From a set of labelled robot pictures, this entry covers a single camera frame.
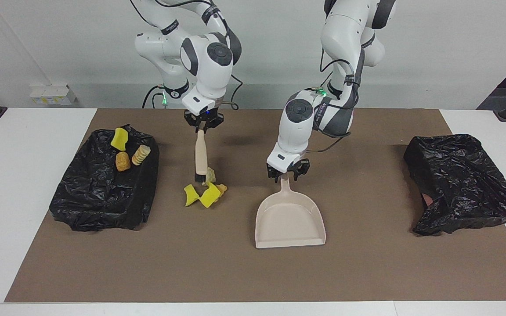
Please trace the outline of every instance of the brown snack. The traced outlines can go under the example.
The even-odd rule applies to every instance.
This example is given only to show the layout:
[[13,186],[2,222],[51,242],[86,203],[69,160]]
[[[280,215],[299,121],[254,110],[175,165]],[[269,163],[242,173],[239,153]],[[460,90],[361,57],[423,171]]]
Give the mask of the brown snack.
[[119,172],[123,172],[124,170],[130,169],[130,157],[125,151],[121,151],[118,154],[116,154],[116,170]]
[[132,156],[132,163],[136,166],[139,166],[150,152],[151,148],[146,145],[140,145],[140,147],[138,147],[138,150],[136,150],[134,153],[134,156]]

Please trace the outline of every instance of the brown mat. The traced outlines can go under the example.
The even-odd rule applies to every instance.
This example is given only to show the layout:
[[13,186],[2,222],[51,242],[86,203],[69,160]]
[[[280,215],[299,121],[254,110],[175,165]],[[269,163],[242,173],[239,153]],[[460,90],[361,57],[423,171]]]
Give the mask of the brown mat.
[[[223,111],[210,165],[229,191],[184,208],[195,134],[182,110],[98,110],[88,133],[130,123],[160,144],[149,222],[72,232],[46,216],[6,302],[506,300],[506,228],[417,237],[420,196],[402,154],[412,136],[450,134],[437,110],[359,109],[353,135],[292,183],[319,206],[325,246],[255,249],[255,215],[279,187],[265,159],[281,111]],[[314,134],[310,148],[331,139]]]

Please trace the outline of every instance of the trash bag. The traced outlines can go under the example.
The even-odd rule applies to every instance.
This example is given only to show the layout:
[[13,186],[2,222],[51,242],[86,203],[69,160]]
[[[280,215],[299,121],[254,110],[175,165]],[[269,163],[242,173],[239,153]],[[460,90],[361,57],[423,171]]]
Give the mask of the trash bag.
[[110,144],[115,131],[92,132],[52,198],[50,213],[55,220],[79,231],[114,227],[134,230],[147,222],[155,196],[159,148],[152,136],[130,126],[122,128],[128,131],[128,155],[132,157],[144,144],[151,148],[147,158],[140,166],[118,172],[115,158],[119,151]]
[[506,180],[473,136],[414,137],[404,160],[425,208],[413,232],[428,236],[506,223]]

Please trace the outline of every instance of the white wall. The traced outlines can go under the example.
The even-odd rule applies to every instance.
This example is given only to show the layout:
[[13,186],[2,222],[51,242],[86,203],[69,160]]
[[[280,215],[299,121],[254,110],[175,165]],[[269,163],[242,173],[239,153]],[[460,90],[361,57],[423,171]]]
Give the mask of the white wall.
[[[319,84],[323,0],[217,0],[243,44],[243,108],[282,108]],[[191,32],[198,16],[173,9]],[[68,83],[83,107],[138,107],[157,70],[134,50],[153,30],[129,0],[0,0],[0,104],[34,106],[30,84]],[[506,76],[506,0],[398,0],[378,32],[386,57],[365,68],[360,106],[476,108]]]

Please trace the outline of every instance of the white table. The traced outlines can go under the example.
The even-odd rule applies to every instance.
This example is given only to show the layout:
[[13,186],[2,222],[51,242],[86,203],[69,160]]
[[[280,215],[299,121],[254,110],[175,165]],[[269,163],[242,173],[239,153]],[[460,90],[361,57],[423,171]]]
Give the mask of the white table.
[[[506,302],[4,304],[54,190],[95,112],[81,108],[10,108],[0,118],[0,316],[506,315]],[[482,142],[506,178],[506,123],[499,122],[489,111],[441,112],[453,133],[471,134]]]

